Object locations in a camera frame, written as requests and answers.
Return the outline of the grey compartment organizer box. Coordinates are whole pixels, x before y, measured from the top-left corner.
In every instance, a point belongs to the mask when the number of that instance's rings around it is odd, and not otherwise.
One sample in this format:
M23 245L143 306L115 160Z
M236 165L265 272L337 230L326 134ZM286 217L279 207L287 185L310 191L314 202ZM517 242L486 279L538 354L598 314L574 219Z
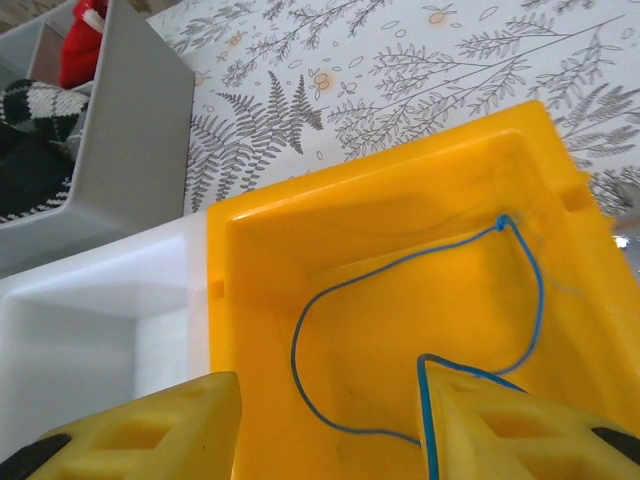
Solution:
M0 224L0 278L182 216L194 80L128 0L108 0L68 196Z

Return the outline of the black sock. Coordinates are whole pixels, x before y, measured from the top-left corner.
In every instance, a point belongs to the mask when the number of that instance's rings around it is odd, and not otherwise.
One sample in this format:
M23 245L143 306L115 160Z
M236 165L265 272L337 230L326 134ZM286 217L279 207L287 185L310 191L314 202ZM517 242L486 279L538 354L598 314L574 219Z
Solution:
M68 196L89 96L30 79L0 91L0 224Z

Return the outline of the red santa hat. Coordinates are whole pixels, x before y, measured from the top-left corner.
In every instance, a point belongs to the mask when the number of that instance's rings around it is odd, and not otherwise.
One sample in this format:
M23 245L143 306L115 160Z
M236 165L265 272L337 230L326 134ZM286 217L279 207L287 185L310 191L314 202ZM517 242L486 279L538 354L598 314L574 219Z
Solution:
M73 24L60 54L59 85L65 89L94 79L105 30L109 0L78 0Z

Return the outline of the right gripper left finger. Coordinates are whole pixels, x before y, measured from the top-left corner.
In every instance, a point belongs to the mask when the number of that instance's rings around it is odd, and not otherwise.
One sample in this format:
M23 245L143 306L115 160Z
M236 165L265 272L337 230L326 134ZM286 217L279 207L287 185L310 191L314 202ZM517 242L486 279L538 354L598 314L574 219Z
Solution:
M210 373L46 432L0 480L232 480L241 415L236 373Z

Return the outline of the floral tablecloth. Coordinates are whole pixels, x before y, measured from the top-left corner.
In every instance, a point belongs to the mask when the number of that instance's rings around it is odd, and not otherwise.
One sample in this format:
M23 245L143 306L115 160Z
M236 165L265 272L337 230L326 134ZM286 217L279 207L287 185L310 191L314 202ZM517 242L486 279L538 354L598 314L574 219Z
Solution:
M180 0L183 211L542 102L640 254L640 0Z

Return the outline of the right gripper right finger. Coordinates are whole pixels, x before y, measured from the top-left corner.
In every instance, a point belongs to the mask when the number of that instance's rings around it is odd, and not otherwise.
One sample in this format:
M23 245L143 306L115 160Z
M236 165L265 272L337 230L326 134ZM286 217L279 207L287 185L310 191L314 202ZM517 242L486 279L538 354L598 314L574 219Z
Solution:
M427 480L640 480L640 437L437 355L417 359Z

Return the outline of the white plastic bin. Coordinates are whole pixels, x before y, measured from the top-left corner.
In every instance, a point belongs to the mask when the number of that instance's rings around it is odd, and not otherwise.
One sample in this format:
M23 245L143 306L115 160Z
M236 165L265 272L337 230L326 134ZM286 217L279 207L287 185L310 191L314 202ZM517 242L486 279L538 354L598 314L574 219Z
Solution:
M0 457L210 370L207 218L0 280Z

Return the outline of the yellow plastic bin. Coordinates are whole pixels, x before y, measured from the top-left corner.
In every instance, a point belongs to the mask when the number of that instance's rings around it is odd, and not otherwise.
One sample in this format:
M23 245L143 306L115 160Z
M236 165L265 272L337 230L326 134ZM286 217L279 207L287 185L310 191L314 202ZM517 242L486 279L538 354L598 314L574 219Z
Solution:
M640 285L537 102L223 201L207 227L233 480L427 480L421 355L640 437Z

